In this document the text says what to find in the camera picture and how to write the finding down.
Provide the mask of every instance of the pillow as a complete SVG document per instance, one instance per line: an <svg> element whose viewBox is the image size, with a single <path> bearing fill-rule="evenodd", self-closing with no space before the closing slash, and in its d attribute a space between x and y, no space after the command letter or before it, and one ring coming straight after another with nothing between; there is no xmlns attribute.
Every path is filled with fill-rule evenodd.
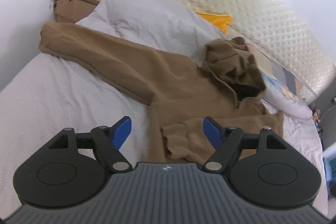
<svg viewBox="0 0 336 224"><path fill-rule="evenodd" d="M302 87L300 81L287 69L268 59L253 45L247 44L247 47L250 53L254 55L257 66L262 72L264 81L280 90L288 99L296 101Z"/></svg>
<svg viewBox="0 0 336 224"><path fill-rule="evenodd" d="M146 45L189 56L199 67L209 41L229 39L213 24L174 0L102 0L77 24Z"/></svg>
<svg viewBox="0 0 336 224"><path fill-rule="evenodd" d="M282 110L286 115L298 121L311 121L311 110L301 98L295 97L296 100L288 99L282 92L274 87L274 85L270 84L270 82L265 81L265 84L266 93L263 96L263 100L268 105L275 109Z"/></svg>

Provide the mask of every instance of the cardboard box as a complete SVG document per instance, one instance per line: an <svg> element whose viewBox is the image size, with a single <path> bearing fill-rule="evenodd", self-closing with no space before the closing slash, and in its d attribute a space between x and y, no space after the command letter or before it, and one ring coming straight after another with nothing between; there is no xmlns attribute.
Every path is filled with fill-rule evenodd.
<svg viewBox="0 0 336 224"><path fill-rule="evenodd" d="M76 23L93 12L101 0L54 0L56 22Z"/></svg>

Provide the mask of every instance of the white quilted blanket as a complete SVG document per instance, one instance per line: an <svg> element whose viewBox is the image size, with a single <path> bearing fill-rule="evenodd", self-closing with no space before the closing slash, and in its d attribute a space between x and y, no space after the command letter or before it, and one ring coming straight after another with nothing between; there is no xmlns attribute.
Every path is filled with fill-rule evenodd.
<svg viewBox="0 0 336 224"><path fill-rule="evenodd" d="M335 66L307 26L281 0L178 0L193 10L231 14L229 36L243 36L290 70L312 102L333 80Z"/></svg>

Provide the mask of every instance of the brown hoodie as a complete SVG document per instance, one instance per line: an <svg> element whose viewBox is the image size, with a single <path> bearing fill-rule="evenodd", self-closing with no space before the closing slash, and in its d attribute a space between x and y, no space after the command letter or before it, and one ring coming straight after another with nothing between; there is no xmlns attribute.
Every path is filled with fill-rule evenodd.
<svg viewBox="0 0 336 224"><path fill-rule="evenodd" d="M150 107L145 161L206 162L214 152L203 134L206 116L246 133L270 126L282 136L283 114L270 115L260 102L266 87L241 37L207 44L203 68L187 56L69 23L45 24L39 48L82 65Z"/></svg>

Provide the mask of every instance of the yellow cloth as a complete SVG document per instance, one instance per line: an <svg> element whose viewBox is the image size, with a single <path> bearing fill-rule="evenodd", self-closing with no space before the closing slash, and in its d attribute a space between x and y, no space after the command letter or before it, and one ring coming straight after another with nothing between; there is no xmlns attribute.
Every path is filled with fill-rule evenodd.
<svg viewBox="0 0 336 224"><path fill-rule="evenodd" d="M223 33L227 34L227 27L232 23L232 16L228 14L224 15L216 15L216 14L207 14L196 12L196 14L200 15L205 20L209 21L213 25L215 25L218 29L220 29Z"/></svg>

